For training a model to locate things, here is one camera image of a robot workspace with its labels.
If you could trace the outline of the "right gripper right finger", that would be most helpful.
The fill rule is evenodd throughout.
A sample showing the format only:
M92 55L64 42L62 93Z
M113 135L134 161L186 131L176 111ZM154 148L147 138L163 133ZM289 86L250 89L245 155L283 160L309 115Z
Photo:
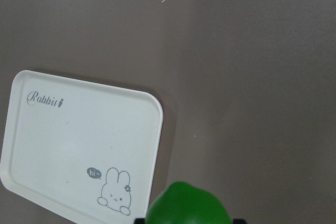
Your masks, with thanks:
M238 218L238 219L233 219L232 224L247 224L247 221L245 219Z

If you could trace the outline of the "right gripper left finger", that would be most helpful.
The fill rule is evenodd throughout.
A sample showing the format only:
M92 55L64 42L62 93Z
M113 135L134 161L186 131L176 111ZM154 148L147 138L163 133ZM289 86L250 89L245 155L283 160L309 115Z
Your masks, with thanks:
M134 224L145 224L145 218L136 218Z

